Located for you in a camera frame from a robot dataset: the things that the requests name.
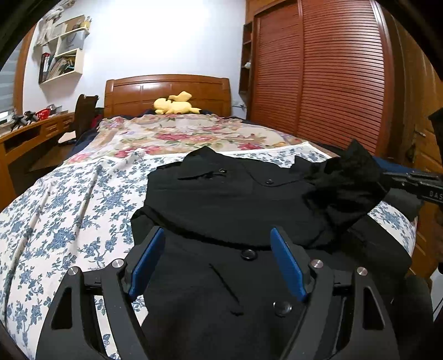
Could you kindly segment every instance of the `desk drawer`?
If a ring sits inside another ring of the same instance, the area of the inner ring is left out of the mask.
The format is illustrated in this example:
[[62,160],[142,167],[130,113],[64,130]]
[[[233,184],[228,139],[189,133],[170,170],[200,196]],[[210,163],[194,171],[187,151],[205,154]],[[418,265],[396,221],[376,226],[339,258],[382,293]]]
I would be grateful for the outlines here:
[[69,129],[69,126],[71,125],[71,123],[74,121],[74,115],[72,114],[71,116],[67,117],[66,119],[63,119],[63,121],[61,122],[62,124],[62,131],[67,131]]
[[57,131],[57,123],[50,123],[42,126],[41,135],[50,138],[53,137]]

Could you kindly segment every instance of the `desk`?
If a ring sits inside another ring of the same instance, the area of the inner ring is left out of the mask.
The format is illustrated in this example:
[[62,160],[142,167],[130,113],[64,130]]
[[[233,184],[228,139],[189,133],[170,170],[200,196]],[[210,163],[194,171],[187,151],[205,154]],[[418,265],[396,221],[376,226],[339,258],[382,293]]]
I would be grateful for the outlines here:
[[74,113],[55,115],[0,136],[0,211],[16,197],[8,165],[43,142],[65,133]]

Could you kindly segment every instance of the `shirt button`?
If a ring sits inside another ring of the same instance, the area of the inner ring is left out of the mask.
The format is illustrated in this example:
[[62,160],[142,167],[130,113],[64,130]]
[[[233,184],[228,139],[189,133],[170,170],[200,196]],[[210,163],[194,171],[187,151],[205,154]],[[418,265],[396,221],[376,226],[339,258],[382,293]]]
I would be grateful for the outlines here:
[[275,315],[285,317],[292,310],[292,305],[287,301],[276,301],[273,304]]
[[243,260],[252,261],[258,257],[258,254],[254,250],[243,250],[241,252],[241,257]]

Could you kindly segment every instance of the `blue floral sheet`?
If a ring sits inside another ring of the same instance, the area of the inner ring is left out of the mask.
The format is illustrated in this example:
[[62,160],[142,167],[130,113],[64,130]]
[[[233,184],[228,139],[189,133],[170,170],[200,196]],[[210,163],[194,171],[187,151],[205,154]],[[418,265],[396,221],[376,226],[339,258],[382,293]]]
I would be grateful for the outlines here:
[[[308,142],[276,149],[226,152],[290,167],[294,155],[313,162],[329,158]],[[35,358],[43,321],[66,271],[83,271],[124,258],[133,246],[130,219],[143,205],[147,175],[186,154],[148,155],[143,149],[126,158],[101,157],[65,165],[39,179],[0,214],[0,318],[12,338]],[[370,216],[411,255],[416,227],[381,202]],[[95,299],[106,351],[118,353],[103,299]],[[148,311],[143,297],[133,308],[141,323]]]

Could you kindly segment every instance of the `yellow plush toy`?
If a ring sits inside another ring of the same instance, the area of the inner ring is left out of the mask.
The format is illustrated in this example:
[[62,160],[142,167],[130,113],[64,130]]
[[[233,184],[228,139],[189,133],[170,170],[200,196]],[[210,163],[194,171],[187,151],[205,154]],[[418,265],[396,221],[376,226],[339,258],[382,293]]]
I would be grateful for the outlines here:
[[157,99],[154,102],[155,113],[157,115],[186,113],[200,114],[201,109],[192,107],[192,105],[187,102],[191,97],[192,95],[190,93],[182,91],[178,95],[171,95],[168,100],[165,98]]

